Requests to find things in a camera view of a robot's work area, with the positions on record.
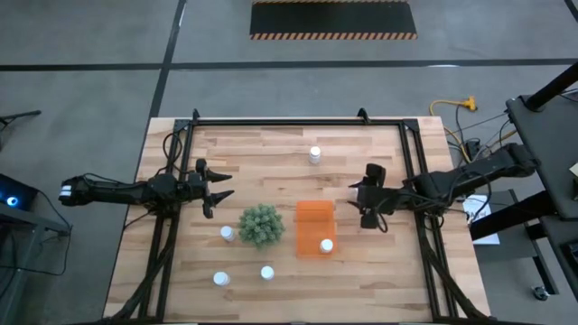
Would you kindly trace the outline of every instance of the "yellow cable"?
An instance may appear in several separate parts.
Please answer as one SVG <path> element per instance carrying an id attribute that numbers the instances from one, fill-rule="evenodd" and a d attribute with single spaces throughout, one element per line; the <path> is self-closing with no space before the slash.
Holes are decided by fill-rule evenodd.
<path id="1" fill-rule="evenodd" d="M 500 141 L 504 141 L 504 140 L 508 139 L 509 137 L 511 137 L 512 135 L 515 135 L 516 133 L 517 133 L 517 130 L 513 130 L 513 131 L 510 131 L 510 132 L 506 133 L 504 136 L 502 136 L 502 137 L 499 138 L 498 140 L 494 141 L 494 142 L 489 146 L 489 148 L 493 148 L 494 145 L 499 144 Z"/>
<path id="2" fill-rule="evenodd" d="M 451 105 L 458 105 L 458 106 L 462 106 L 464 104 L 464 102 L 459 102 L 459 101 L 452 101 L 452 100 L 435 100 L 432 102 L 432 104 L 430 104 L 430 115 L 431 116 L 435 116 L 434 113 L 434 105 L 435 104 L 451 104 Z M 468 157 L 468 154 L 466 153 L 465 148 L 463 147 L 463 144 L 461 143 L 460 139 L 458 138 L 458 136 L 452 132 L 450 129 L 448 129 L 447 127 L 443 127 L 443 129 L 445 130 L 445 132 L 448 133 L 448 135 L 453 136 L 453 138 L 455 139 L 455 141 L 458 143 L 458 146 L 461 149 L 461 153 L 463 155 L 463 159 L 467 162 L 467 163 L 471 163 L 470 161 L 470 157 Z"/>

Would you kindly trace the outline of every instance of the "blue light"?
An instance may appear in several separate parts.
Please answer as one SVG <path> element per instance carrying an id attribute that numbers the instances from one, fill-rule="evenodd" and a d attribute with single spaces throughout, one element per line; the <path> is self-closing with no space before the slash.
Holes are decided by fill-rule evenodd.
<path id="1" fill-rule="evenodd" d="M 15 207 L 16 204 L 18 204 L 18 199 L 15 197 L 10 197 L 6 200 L 6 204 L 8 204 L 8 207 Z"/>

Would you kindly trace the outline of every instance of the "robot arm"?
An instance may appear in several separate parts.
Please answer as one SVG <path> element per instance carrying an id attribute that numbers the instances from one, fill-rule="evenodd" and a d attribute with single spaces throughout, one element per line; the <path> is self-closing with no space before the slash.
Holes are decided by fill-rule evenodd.
<path id="1" fill-rule="evenodd" d="M 400 189 L 390 189 L 383 187 L 386 169 L 370 163 L 363 180 L 350 185 L 358 189 L 357 201 L 350 204 L 359 208 L 362 228 L 376 228 L 377 214 L 398 209 L 441 215 L 457 197 L 500 177 L 530 176 L 537 165 L 526 147 L 507 144 L 487 158 L 448 172 L 424 173 L 403 181 Z"/>
<path id="2" fill-rule="evenodd" d="M 62 205 L 74 207 L 90 202 L 143 205 L 151 213 L 170 213 L 178 204 L 203 200 L 203 214 L 212 218 L 211 208 L 217 206 L 234 191 L 211 194 L 208 182 L 230 179 L 230 175 L 218 174 L 207 168 L 204 159 L 197 160 L 195 172 L 188 172 L 185 181 L 169 174 L 158 174 L 148 181 L 125 184 L 116 181 L 94 181 L 86 175 L 76 176 L 62 183 L 59 200 Z"/>

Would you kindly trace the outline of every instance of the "small white bottle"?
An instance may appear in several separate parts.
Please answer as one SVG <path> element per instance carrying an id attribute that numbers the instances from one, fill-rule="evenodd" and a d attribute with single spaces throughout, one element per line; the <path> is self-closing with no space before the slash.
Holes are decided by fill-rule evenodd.
<path id="1" fill-rule="evenodd" d="M 322 149 L 318 146 L 309 150 L 309 163 L 317 164 L 322 160 Z"/>
<path id="2" fill-rule="evenodd" d="M 213 282 L 218 286 L 225 286 L 231 282 L 231 278 L 224 272 L 216 272 L 213 275 Z"/>
<path id="3" fill-rule="evenodd" d="M 220 229 L 220 235 L 228 242 L 235 240 L 235 231 L 232 227 L 225 226 Z"/>
<path id="4" fill-rule="evenodd" d="M 331 239 L 323 239 L 319 245 L 319 250 L 324 254 L 329 254 L 333 250 L 333 241 Z"/>
<path id="5" fill-rule="evenodd" d="M 267 266 L 263 266 L 263 268 L 261 269 L 261 277 L 264 280 L 273 280 L 273 277 L 275 276 L 275 271 L 273 271 L 273 267 L 267 265 Z"/>

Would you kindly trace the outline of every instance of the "metal bracket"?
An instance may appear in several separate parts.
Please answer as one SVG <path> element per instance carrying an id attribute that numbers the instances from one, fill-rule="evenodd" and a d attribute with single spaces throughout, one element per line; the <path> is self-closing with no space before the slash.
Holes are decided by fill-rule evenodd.
<path id="1" fill-rule="evenodd" d="M 172 131 L 178 133 L 181 132 L 182 130 L 186 130 L 190 123 L 191 123 L 190 119 L 175 120 L 174 126 L 172 127 Z"/>
<path id="2" fill-rule="evenodd" d="M 371 120 L 369 119 L 369 115 L 368 112 L 365 110 L 365 108 L 360 108 L 358 111 L 358 117 L 361 117 L 361 119 L 363 119 L 363 123 L 365 125 L 370 125 L 371 124 Z"/>
<path id="3" fill-rule="evenodd" d="M 199 111 L 197 110 L 197 108 L 192 110 L 192 126 L 196 126 L 199 124 Z"/>
<path id="4" fill-rule="evenodd" d="M 419 132 L 419 123 L 417 122 L 416 119 L 405 118 L 403 121 L 404 125 L 406 126 L 406 129 L 410 129 L 414 132 Z"/>

